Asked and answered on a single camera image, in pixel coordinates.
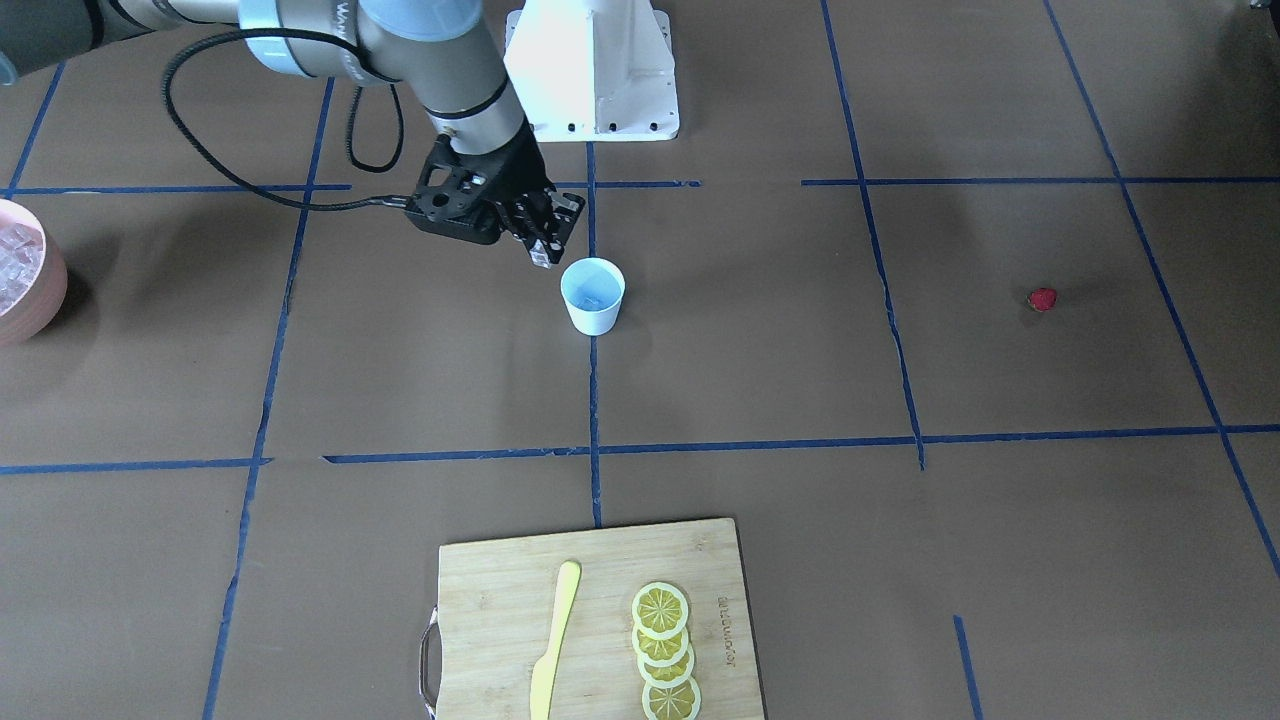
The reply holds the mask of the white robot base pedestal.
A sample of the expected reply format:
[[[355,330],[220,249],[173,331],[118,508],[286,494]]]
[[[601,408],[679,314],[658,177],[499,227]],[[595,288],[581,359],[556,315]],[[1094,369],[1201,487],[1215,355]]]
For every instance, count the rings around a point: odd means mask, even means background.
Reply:
[[[662,142],[681,117],[669,15],[649,1],[526,1],[504,61],[540,143]]]

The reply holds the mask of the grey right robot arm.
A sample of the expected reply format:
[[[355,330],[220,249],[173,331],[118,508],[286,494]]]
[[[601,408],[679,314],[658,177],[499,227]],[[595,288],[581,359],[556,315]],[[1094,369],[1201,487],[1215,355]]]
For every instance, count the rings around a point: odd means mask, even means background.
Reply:
[[[163,73],[166,113],[189,142],[172,97],[177,72],[221,45],[242,42],[282,74],[403,85],[436,138],[411,195],[362,205],[398,209],[430,234],[485,246],[509,236],[549,268],[585,209],[548,178],[480,1],[5,1],[1,20],[5,85],[128,38],[218,26]]]

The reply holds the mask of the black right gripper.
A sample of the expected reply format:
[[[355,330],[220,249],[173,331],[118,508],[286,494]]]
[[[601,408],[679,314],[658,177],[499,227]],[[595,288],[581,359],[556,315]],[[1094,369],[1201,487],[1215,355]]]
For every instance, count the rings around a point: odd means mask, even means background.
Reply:
[[[550,193],[545,163],[534,132],[520,128],[502,147],[485,154],[457,155],[463,170],[485,178],[477,201],[465,217],[474,233],[509,232],[527,251],[541,240],[548,256],[562,256],[586,199]]]

